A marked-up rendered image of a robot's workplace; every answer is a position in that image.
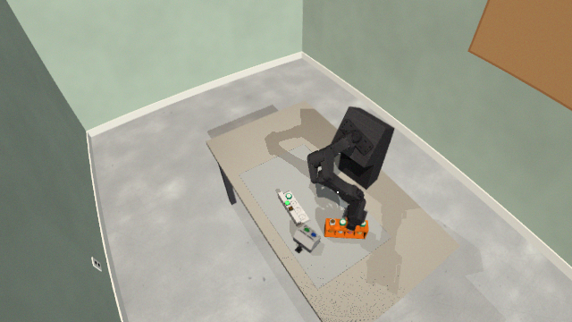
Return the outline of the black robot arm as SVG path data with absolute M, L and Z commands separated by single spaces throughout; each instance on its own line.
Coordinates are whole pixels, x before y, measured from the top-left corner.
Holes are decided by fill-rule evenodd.
M 308 154 L 307 164 L 310 180 L 313 184 L 320 183 L 328 187 L 332 191 L 336 192 L 342 200 L 349 204 L 348 218 L 350 220 L 348 221 L 346 228 L 350 231 L 355 231 L 357 225 L 361 225 L 363 223 L 365 213 L 364 208 L 366 205 L 366 200 L 364 199 L 365 195 L 358 186 L 343 181 L 333 172 L 334 158 L 342 151 L 353 148 L 354 146 L 356 146 L 363 155 L 366 155 L 374 145 L 350 119 L 347 119 L 340 129 L 344 135 L 346 133 L 349 134 L 346 136 L 341 135 L 344 138 L 338 138 L 339 141 L 335 141 L 325 148 Z M 318 171 L 319 166 L 322 167 L 322 170 L 320 171 Z

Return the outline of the orange tube holder block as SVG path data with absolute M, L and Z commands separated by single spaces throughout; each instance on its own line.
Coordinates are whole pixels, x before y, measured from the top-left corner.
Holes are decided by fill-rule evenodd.
M 366 226 L 365 227 L 360 227 L 359 225 L 357 225 L 355 232 L 361 232 L 361 234 L 358 233 L 354 233 L 354 231 L 352 231 L 352 234 L 348 234 L 349 231 L 346 228 L 347 225 L 347 220 L 346 220 L 346 224 L 345 226 L 341 226 L 340 225 L 340 219 L 335 219 L 336 223 L 335 225 L 329 225 L 330 220 L 333 218 L 326 218 L 326 227 L 325 227 L 325 232 L 324 232 L 324 237 L 336 237 L 336 238 L 353 238 L 353 239 L 365 239 L 366 235 L 368 233 L 368 221 L 366 221 Z M 328 231 L 333 231 L 332 233 L 329 233 Z M 338 233 L 338 231 L 343 231 L 343 233 Z

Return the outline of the white tray with four round nests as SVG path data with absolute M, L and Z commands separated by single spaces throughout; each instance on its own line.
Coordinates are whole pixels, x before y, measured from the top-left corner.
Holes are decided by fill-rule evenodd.
M 286 194 L 288 194 L 288 193 L 291 194 L 291 196 L 292 196 L 291 199 L 286 199 Z M 293 220 L 293 222 L 295 223 L 296 226 L 304 224 L 305 222 L 309 221 L 307 214 L 305 213 L 303 208 L 300 206 L 298 201 L 295 199 L 295 197 L 293 196 L 291 191 L 286 192 L 284 194 L 282 191 L 279 192 L 278 198 L 281 201 L 281 203 L 284 205 L 285 209 L 289 213 L 291 219 Z

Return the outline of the grey control panel with blue and green buttons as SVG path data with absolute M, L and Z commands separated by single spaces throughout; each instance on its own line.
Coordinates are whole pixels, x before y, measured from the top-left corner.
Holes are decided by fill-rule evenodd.
M 295 251 L 299 254 L 302 251 L 302 247 L 307 250 L 309 253 L 317 246 L 320 242 L 321 237 L 311 231 L 306 226 L 302 225 L 299 229 L 296 230 L 293 241 L 298 244 L 298 247 Z M 301 248 L 301 249 L 300 249 Z

